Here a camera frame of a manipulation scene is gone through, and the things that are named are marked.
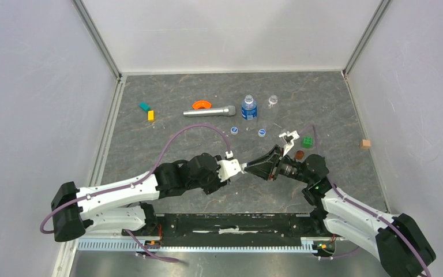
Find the white cap of bottle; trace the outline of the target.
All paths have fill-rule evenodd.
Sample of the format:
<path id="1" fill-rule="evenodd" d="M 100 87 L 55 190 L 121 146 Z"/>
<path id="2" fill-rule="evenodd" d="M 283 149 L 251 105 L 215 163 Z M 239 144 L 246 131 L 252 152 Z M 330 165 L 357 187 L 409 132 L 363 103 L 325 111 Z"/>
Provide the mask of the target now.
<path id="1" fill-rule="evenodd" d="M 264 129 L 260 129 L 259 131 L 258 131 L 258 136 L 259 137 L 264 137 L 266 135 L 266 131 L 264 130 Z"/>

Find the blue-white Pocari bottle cap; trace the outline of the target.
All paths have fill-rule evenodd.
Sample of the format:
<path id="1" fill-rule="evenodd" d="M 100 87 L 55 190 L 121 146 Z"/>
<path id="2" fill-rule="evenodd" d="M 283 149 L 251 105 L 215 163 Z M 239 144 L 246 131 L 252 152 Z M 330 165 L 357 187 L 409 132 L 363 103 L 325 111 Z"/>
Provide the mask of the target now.
<path id="1" fill-rule="evenodd" d="M 238 134 L 238 128 L 236 127 L 236 126 L 233 126 L 231 129 L 230 129 L 230 132 L 231 132 L 231 134 L 232 135 L 236 135 L 236 134 Z"/>

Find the blue labelled Pocari bottle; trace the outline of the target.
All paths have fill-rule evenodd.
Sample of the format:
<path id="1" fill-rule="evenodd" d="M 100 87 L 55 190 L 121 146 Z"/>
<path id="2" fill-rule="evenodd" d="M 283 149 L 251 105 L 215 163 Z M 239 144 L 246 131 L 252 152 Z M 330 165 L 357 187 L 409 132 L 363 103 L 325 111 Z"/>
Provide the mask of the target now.
<path id="1" fill-rule="evenodd" d="M 255 120 L 258 115 L 258 106 L 252 95 L 246 95 L 241 104 L 242 118 L 251 121 Z"/>

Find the clear bottle with blue-white cap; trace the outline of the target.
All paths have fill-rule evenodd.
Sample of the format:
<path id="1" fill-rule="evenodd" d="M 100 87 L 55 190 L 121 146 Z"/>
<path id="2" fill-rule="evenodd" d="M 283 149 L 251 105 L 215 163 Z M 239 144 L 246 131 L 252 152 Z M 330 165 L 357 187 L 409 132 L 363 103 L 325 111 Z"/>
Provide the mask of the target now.
<path id="1" fill-rule="evenodd" d="M 231 177 L 230 177 L 230 181 L 231 182 L 236 182 L 237 180 L 239 180 L 241 177 L 243 177 L 243 175 L 244 174 L 246 174 L 246 172 L 245 172 L 245 167 L 246 167 L 246 163 L 242 163 L 242 164 L 240 164 L 239 165 L 239 170 L 238 170 L 238 172 L 236 173 L 236 174 L 233 174 Z"/>

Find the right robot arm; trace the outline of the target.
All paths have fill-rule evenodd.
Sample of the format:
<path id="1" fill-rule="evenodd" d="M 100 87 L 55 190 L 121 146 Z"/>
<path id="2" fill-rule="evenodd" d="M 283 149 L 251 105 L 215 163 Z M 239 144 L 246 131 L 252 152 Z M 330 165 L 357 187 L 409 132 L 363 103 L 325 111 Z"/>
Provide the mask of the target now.
<path id="1" fill-rule="evenodd" d="M 302 193 L 315 207 L 310 219 L 314 234 L 343 237 L 372 254 L 389 276 L 431 276 L 437 258 L 417 222 L 372 208 L 346 194 L 329 178 L 325 158 L 311 154 L 291 159 L 276 145 L 262 157 L 242 165 L 246 173 L 266 181 L 285 176 L 306 184 Z"/>

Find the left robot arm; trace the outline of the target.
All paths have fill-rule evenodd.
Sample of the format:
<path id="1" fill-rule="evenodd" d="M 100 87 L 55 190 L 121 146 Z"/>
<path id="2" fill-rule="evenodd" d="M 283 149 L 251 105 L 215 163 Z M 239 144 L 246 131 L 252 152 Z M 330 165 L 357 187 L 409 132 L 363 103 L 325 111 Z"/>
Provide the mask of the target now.
<path id="1" fill-rule="evenodd" d="M 203 153 L 190 160 L 162 163 L 152 173 L 107 185 L 78 188 L 73 181 L 64 183 L 51 202 L 54 239 L 67 242 L 87 232 L 116 228 L 151 235 L 158 228 L 151 208 L 128 210 L 126 205 L 180 196 L 198 188 L 211 194 L 240 171 L 236 159 Z"/>

